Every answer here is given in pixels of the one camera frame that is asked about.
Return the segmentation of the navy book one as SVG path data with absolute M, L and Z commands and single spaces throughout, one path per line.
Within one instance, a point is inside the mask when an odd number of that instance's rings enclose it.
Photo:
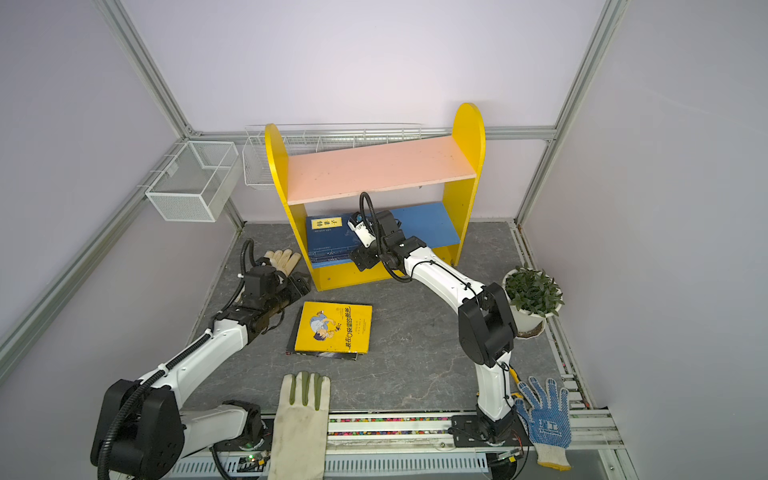
M 311 256 L 310 261 L 313 268 L 324 268 L 352 262 L 349 252 L 340 252 L 338 254 L 325 256 Z

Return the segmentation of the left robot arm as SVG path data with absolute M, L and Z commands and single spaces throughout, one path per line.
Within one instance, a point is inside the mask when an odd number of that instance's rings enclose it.
M 240 273 L 236 292 L 200 337 L 141 378 L 112 384 L 90 453 L 98 478 L 122 473 L 160 479 L 180 459 L 221 442 L 260 445 L 265 426 L 259 405 L 228 400 L 205 411 L 184 405 L 222 363 L 267 333 L 273 316 L 282 316 L 310 290 L 309 274 L 286 275 L 261 258 Z

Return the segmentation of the yellow cartoon book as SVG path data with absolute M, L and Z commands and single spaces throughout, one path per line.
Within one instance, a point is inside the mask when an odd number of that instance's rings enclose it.
M 372 320 L 372 305 L 307 301 L 292 347 L 303 353 L 367 354 Z

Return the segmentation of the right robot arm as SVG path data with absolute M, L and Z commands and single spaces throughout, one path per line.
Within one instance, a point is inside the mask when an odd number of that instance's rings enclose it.
M 445 301 L 458 317 L 458 338 L 475 364 L 478 382 L 473 440 L 503 443 L 518 419 L 512 399 L 511 353 L 518 336 L 509 301 L 497 283 L 483 284 L 460 273 L 421 239 L 406 237 L 389 210 L 369 217 L 354 213 L 349 229 L 361 242 L 350 258 L 365 271 L 382 265 L 403 283 L 417 281 Z

